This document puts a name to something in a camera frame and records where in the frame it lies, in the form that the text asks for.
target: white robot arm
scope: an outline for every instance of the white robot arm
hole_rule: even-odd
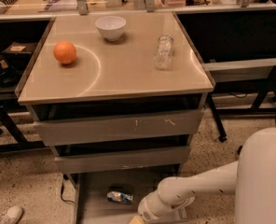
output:
[[[138,207],[144,222],[152,223],[162,216],[193,203],[196,195],[235,192],[238,162],[191,177],[167,177],[156,191],[145,196]]]
[[[236,224],[276,223],[276,128],[251,135],[239,161],[200,175],[163,179],[141,200],[138,213],[153,223],[207,194],[235,194]]]

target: cable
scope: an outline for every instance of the cable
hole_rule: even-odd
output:
[[[62,201],[64,201],[65,203],[75,204],[75,202],[73,202],[73,201],[71,201],[71,200],[65,200],[65,199],[63,198],[64,180],[65,180],[65,178],[64,178],[64,176],[63,176],[63,177],[62,177],[62,187],[61,187],[61,199],[62,199]]]
[[[245,98],[245,97],[248,96],[248,93],[245,93],[243,96],[239,96],[239,95],[237,95],[235,93],[229,93],[229,94],[232,95],[232,96],[234,96],[234,97],[236,97],[236,98]]]

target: workbench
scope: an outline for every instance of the workbench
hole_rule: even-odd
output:
[[[80,174],[165,165],[180,170],[214,88],[174,14],[115,15],[127,21],[117,42],[104,40],[94,26],[103,13],[57,17],[16,90],[75,187]],[[157,40],[167,32],[174,39],[172,68],[158,70]],[[53,57],[60,40],[75,44],[74,63],[63,66]]]

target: cabinet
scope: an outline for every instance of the cabinet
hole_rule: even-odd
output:
[[[91,200],[100,202],[93,215],[105,216],[111,207],[101,203],[106,205],[108,185],[130,185],[136,194],[143,190],[129,207],[135,212],[139,197],[162,178],[156,169],[179,170],[199,128],[206,95],[214,88],[171,12],[118,13],[127,26],[114,43],[103,40],[94,26],[103,15],[75,16],[73,23],[69,16],[57,17],[17,90],[44,144],[77,189],[75,223],[87,218],[98,223],[85,211],[91,210]],[[172,69],[160,71],[153,57],[165,32],[174,39]],[[52,56],[59,39],[76,45],[77,61],[71,66]],[[98,195],[91,198],[90,192]],[[129,221],[130,211],[118,212],[123,211]]]

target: drawer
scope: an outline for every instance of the drawer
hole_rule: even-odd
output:
[[[46,146],[60,146],[196,133],[202,115],[191,109],[36,121],[34,127]]]
[[[164,147],[133,151],[56,157],[64,174],[79,174],[109,170],[133,169],[184,163],[189,146]]]

